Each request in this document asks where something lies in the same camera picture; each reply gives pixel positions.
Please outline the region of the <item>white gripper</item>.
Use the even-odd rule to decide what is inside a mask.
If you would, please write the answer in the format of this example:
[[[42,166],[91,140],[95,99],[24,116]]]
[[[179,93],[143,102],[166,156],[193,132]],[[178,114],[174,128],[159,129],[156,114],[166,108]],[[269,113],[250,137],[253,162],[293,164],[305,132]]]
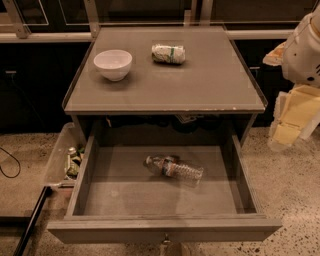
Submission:
[[[269,66],[281,66],[285,43],[281,43],[263,58]],[[298,137],[307,139],[319,124],[320,89],[308,85],[295,85],[288,93],[280,92],[276,98],[269,129],[268,146],[280,152],[291,147]]]

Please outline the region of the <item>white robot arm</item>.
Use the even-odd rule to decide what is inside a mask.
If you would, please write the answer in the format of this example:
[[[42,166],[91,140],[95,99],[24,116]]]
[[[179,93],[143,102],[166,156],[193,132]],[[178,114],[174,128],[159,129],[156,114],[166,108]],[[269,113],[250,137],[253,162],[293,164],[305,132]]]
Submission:
[[[268,146],[279,152],[298,138],[306,140],[319,124],[320,114],[320,5],[307,14],[293,33],[263,58],[269,66],[280,66],[283,77],[294,86],[279,92]]]

